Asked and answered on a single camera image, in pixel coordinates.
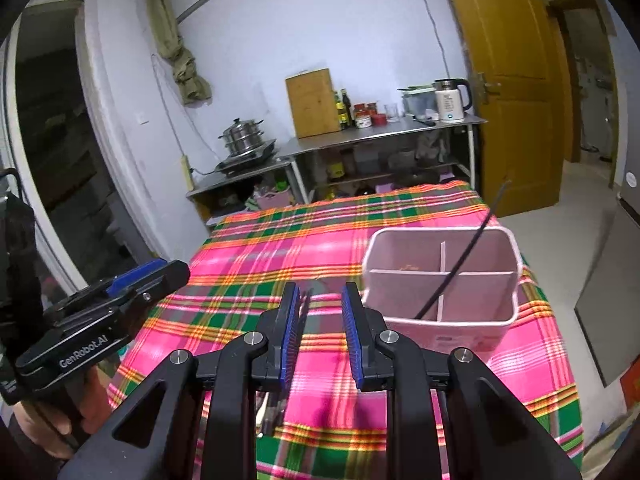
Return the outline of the person's left hand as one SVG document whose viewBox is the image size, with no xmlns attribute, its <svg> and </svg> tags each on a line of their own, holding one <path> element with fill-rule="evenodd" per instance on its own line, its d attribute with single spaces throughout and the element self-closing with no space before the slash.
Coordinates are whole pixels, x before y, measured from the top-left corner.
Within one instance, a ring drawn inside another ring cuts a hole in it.
<svg viewBox="0 0 640 480">
<path fill-rule="evenodd" d="M 78 404 L 80 426 L 87 434 L 94 434 L 111 415 L 107 386 L 108 377 L 103 370 L 97 366 L 88 370 Z M 41 402 L 24 401 L 14 405 L 13 415 L 23 434 L 50 456 L 69 460 L 74 455 L 64 440 L 73 433 L 72 422 L 60 410 Z"/>
</svg>

